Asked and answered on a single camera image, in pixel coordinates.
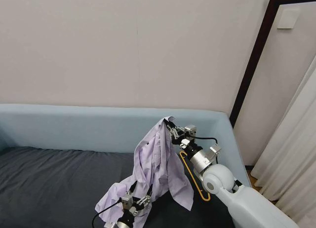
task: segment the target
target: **floor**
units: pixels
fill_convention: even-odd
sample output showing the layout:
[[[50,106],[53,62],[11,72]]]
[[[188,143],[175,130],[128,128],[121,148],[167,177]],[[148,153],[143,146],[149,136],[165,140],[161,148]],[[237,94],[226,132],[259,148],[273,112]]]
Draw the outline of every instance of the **floor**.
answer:
[[[252,187],[257,190],[258,192],[260,191],[260,189],[262,187],[256,187],[255,186],[255,182],[257,181],[257,179],[255,177],[252,177],[251,174],[250,174],[251,170],[247,170],[247,174],[249,176],[249,179],[250,179],[250,182],[251,182],[251,185]],[[274,205],[277,203],[277,200],[276,201],[270,201],[271,203],[273,203]]]

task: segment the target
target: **gray fabric seat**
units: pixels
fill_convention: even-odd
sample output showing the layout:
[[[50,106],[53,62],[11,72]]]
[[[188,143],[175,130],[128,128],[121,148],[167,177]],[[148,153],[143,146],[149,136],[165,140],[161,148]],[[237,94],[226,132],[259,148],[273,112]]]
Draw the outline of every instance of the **gray fabric seat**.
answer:
[[[132,169],[132,153],[5,149],[0,152],[0,227],[89,228],[95,204]],[[191,212],[166,193],[153,203],[145,227],[234,227],[216,196],[206,203],[194,190]],[[95,227],[103,225],[97,218]]]

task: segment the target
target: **curtain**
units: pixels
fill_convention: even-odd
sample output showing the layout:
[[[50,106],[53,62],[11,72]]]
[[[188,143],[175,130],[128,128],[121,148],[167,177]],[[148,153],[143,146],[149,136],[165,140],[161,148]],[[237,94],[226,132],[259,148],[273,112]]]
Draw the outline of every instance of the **curtain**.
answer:
[[[316,57],[251,175],[301,228],[316,228]]]

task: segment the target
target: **light purple shirt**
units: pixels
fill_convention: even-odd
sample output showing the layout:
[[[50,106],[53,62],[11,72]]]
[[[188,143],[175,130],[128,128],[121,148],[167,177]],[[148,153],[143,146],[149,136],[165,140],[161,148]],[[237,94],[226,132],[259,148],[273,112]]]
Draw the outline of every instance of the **light purple shirt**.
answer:
[[[173,148],[168,129],[161,119],[137,145],[134,152],[133,174],[120,183],[114,183],[108,192],[97,203],[97,212],[114,204],[126,194],[137,180],[133,196],[142,198],[153,184],[152,202],[164,195],[168,190],[173,199],[189,211],[193,204],[193,189],[184,174],[180,158]],[[149,204],[135,217],[134,227],[142,228],[152,205]],[[105,222],[116,222],[123,215],[122,204],[110,208],[100,214]]]

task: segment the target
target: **wall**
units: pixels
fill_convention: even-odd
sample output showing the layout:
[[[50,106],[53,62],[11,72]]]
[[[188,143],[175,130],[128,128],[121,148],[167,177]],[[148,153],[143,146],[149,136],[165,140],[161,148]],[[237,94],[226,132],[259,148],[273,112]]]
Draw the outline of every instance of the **wall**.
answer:
[[[0,0],[0,102],[229,113],[268,0]]]
[[[276,27],[285,7],[301,9],[292,30]],[[234,128],[246,165],[264,150],[315,54],[316,3],[282,6]]]

